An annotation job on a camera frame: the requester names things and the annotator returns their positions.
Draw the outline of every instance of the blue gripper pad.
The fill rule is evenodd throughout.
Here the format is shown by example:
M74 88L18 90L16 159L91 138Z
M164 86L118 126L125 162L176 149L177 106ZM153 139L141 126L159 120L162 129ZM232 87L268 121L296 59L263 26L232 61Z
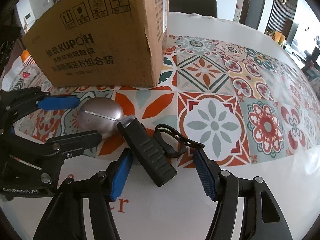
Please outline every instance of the blue gripper pad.
M197 150L193 153L193 163L196 166L196 170L206 195L210 197L211 200L214 200L216 197L214 178L205 164L200 152Z
M121 196L124 189L124 184L127 181L127 177L129 175L129 171L133 162L133 154L131 150L129 150L127 153L122 154L125 154L126 156L121 161L118 170L112 180L112 190L110 193L110 199L112 202L116 201L116 198Z
M50 96L38 102L38 107L45 111L73 109L80 103L77 96Z

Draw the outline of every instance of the wall switch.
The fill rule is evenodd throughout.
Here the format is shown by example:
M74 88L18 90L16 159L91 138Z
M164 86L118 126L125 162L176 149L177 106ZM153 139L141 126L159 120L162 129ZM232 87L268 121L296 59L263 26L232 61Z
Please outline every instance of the wall switch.
M43 6L46 6L48 3L49 3L49 0L45 0L45 1L42 3L42 5L43 5Z

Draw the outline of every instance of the metal egg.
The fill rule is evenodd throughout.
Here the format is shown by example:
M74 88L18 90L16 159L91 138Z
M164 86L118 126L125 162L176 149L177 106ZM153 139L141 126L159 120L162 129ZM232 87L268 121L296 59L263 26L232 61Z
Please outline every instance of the metal egg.
M79 130L97 130L106 140L117 132L116 124L123 117L123 110L116 101L104 97L91 98L80 108Z

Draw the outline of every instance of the doorway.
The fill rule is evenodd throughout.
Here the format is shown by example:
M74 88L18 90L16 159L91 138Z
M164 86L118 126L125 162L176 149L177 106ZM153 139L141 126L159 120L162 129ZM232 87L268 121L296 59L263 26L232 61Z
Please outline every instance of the doorway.
M244 0L240 23L258 29L266 0Z

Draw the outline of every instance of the tile pattern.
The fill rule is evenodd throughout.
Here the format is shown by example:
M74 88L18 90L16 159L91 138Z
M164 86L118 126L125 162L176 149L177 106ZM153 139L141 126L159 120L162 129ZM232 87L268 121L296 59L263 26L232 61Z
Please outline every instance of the tile pattern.
M254 49L207 38L169 36L159 84L155 88L96 86L55 88L39 75L32 86L77 95L71 110L26 116L15 127L42 141L78 132L81 105L92 97L117 101L152 135L166 123L205 145L220 166L273 161L320 144L320 106L303 73ZM168 141L177 146L172 138ZM86 155L116 160L126 142L119 135ZM192 149L176 167L193 168Z

